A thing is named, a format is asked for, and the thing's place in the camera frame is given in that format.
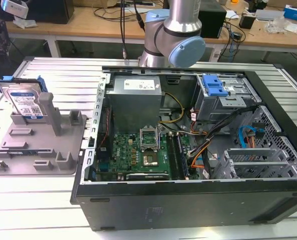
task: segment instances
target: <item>black box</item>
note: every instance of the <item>black box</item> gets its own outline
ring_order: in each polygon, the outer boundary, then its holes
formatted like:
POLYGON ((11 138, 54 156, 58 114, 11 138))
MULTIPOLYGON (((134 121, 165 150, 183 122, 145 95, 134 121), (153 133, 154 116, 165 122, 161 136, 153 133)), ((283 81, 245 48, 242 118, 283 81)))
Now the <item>black box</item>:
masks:
POLYGON ((218 39, 227 11, 216 0, 201 0, 198 18, 202 22, 202 38, 218 39))
POLYGON ((251 29, 255 20, 255 16, 242 15, 239 21, 239 27, 242 29, 251 29))
MULTIPOLYGON (((28 3, 27 20, 53 24, 67 24, 74 13, 73 0, 32 0, 28 3)), ((0 19, 13 21, 14 16, 2 10, 0 19)))

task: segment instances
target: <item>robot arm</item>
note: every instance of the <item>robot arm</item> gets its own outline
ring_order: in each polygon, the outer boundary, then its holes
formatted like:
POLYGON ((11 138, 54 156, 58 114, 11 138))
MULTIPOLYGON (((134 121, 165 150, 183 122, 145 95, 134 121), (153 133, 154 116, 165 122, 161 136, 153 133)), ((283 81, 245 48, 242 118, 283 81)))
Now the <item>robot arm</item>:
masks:
POLYGON ((141 67, 188 68, 203 56, 206 44, 200 37, 200 3, 201 0, 172 0, 170 10, 147 13, 141 67))

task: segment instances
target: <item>power supply label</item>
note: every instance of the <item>power supply label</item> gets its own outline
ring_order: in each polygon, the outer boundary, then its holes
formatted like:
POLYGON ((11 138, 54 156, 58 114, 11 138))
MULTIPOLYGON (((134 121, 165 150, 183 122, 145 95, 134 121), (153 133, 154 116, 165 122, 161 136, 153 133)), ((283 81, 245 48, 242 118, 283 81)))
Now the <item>power supply label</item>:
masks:
POLYGON ((31 119, 43 117, 40 106, 34 102, 36 97, 32 92, 11 92, 10 98, 23 117, 31 119))
POLYGON ((126 79, 124 90, 155 90, 154 80, 126 79))

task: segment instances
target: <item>blue cable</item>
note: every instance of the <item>blue cable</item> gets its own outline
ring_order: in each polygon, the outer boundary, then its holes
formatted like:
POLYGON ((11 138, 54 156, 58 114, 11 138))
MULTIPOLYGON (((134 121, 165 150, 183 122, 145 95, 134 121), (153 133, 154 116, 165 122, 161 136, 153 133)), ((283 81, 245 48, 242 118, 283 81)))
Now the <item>blue cable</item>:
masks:
POLYGON ((243 129, 251 129, 254 133, 256 133, 257 131, 259 131, 260 133, 263 133, 264 132, 264 129, 263 128, 256 129, 256 128, 254 128, 252 126, 249 126, 249 125, 241 126, 238 129, 238 137, 239 137, 240 144, 242 145, 242 148, 244 148, 244 149, 247 147, 247 145, 244 142, 243 129))

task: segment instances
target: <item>blue hard drive label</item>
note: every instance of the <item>blue hard drive label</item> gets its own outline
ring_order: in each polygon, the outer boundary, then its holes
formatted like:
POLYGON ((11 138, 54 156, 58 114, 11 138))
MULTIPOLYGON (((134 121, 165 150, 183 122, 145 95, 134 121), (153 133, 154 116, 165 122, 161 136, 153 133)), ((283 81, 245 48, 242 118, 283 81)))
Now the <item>blue hard drive label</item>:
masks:
POLYGON ((36 96, 32 92, 11 92, 16 109, 28 119, 41 119, 43 117, 40 106, 35 102, 36 96))

